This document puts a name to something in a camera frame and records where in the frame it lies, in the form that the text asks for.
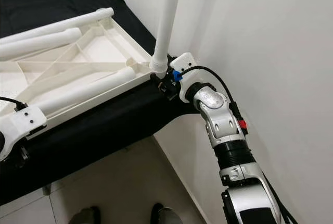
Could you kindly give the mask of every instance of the floor tile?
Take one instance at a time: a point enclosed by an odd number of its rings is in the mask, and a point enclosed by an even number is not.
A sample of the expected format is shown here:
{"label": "floor tile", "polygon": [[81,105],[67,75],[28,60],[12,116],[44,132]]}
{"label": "floor tile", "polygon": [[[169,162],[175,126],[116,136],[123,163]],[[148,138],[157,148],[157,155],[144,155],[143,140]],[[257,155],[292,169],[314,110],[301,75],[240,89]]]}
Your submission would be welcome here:
{"label": "floor tile", "polygon": [[40,198],[0,219],[0,224],[56,224],[50,199]]}
{"label": "floor tile", "polygon": [[172,207],[184,224],[204,223],[152,138],[139,141],[85,168],[86,174],[50,195],[57,224],[80,209],[99,206],[102,223],[149,223],[154,203]]}
{"label": "floor tile", "polygon": [[42,198],[43,196],[43,190],[38,189],[12,202],[0,206],[0,218],[10,214],[13,211],[23,208],[24,206],[38,200],[39,198]]}

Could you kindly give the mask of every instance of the blue clip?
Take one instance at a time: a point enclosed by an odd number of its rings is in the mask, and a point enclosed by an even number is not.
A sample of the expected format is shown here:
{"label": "blue clip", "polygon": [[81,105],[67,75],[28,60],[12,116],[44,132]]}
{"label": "blue clip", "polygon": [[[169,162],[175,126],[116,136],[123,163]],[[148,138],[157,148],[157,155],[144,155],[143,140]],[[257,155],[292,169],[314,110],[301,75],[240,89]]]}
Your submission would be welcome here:
{"label": "blue clip", "polygon": [[172,72],[172,74],[173,74],[173,79],[175,80],[175,82],[179,82],[183,78],[182,76],[180,76],[180,72],[178,72],[176,70],[174,70]]}

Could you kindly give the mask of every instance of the person's foot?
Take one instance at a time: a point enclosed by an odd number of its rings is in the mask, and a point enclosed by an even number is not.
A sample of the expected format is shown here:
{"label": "person's foot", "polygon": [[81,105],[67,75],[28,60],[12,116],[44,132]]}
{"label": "person's foot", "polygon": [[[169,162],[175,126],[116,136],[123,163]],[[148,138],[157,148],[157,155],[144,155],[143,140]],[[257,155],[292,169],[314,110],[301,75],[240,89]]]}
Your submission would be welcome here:
{"label": "person's foot", "polygon": [[151,210],[151,215],[150,215],[150,224],[158,224],[159,222],[159,211],[163,208],[164,206],[161,203],[156,203]]}
{"label": "person's foot", "polygon": [[81,210],[72,217],[69,224],[100,224],[99,208],[93,206]]}

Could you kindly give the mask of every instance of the black mattress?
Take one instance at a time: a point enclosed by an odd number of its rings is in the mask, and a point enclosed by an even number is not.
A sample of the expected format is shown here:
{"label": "black mattress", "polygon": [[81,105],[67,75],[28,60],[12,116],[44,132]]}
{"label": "black mattress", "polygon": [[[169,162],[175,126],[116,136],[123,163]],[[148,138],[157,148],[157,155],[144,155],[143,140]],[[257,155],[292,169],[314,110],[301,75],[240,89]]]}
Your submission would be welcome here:
{"label": "black mattress", "polygon": [[[153,54],[154,37],[124,0],[0,0],[0,37],[106,7],[112,7],[114,20]],[[178,97],[168,101],[147,81],[29,141],[22,140],[0,163],[0,205],[150,136],[188,113],[196,111]],[[21,147],[29,155],[25,162]]]}

